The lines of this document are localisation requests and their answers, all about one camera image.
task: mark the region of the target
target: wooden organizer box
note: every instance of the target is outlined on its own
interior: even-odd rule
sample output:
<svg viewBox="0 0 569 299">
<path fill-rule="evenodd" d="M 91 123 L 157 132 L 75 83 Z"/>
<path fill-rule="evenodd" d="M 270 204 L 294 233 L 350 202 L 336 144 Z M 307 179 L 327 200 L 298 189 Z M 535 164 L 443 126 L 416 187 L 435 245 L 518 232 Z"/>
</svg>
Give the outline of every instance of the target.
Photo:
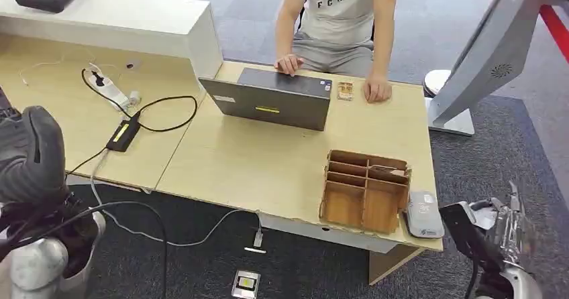
<svg viewBox="0 0 569 299">
<path fill-rule="evenodd" d="M 407 162 L 331 150 L 325 176 L 320 219 L 381 233 L 399 226 L 409 200 Z"/>
</svg>

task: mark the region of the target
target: person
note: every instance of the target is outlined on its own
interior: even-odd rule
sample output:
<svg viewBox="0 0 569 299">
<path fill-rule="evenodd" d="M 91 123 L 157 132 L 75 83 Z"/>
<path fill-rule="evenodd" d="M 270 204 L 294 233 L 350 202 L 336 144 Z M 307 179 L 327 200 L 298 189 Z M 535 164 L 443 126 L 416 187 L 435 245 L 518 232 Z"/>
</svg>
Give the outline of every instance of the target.
<svg viewBox="0 0 569 299">
<path fill-rule="evenodd" d="M 387 69 L 393 46 L 395 1 L 284 0 L 276 21 L 274 67 L 291 76 L 300 67 L 359 76 L 366 78 L 364 96 L 368 102 L 389 99 Z M 303 7 L 301 27 L 295 33 L 295 22 Z"/>
</svg>

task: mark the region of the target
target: hand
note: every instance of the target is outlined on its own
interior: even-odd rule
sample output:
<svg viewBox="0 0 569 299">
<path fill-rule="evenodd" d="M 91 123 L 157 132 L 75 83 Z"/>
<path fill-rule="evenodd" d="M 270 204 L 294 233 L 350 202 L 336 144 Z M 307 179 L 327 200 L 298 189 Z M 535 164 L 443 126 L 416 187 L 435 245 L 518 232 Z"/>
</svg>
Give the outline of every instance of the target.
<svg viewBox="0 0 569 299">
<path fill-rule="evenodd" d="M 364 84 L 364 96 L 369 103 L 391 98 L 391 84 L 386 76 L 370 74 Z"/>
<path fill-rule="evenodd" d="M 274 68 L 285 74 L 295 76 L 295 73 L 303 65 L 304 60 L 296 56 L 296 54 L 285 54 L 280 57 L 275 63 Z"/>
</svg>

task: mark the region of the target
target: red pole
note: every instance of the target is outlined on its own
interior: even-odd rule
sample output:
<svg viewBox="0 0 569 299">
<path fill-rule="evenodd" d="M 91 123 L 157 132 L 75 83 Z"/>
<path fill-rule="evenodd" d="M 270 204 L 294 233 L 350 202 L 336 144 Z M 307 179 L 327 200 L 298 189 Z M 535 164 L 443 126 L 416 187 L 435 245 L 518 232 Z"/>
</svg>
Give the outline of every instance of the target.
<svg viewBox="0 0 569 299">
<path fill-rule="evenodd" d="M 569 31 L 567 31 L 567 27 L 565 27 L 563 21 L 557 16 L 551 5 L 542 5 L 539 8 L 539 14 L 541 14 L 541 18 L 546 23 L 559 50 L 561 50 L 567 63 L 569 63 Z"/>
</svg>

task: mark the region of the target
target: desk leg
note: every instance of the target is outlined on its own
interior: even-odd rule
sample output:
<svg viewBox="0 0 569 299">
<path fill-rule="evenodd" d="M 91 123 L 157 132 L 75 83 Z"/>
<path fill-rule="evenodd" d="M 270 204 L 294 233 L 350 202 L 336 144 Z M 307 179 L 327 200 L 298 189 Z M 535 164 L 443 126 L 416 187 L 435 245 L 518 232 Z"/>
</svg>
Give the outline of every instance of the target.
<svg viewBox="0 0 569 299">
<path fill-rule="evenodd" d="M 387 277 L 391 272 L 399 269 L 399 267 L 406 264 L 410 259 L 418 256 L 423 250 L 424 249 L 420 247 L 398 244 L 388 253 L 370 251 L 370 286 Z"/>
</svg>

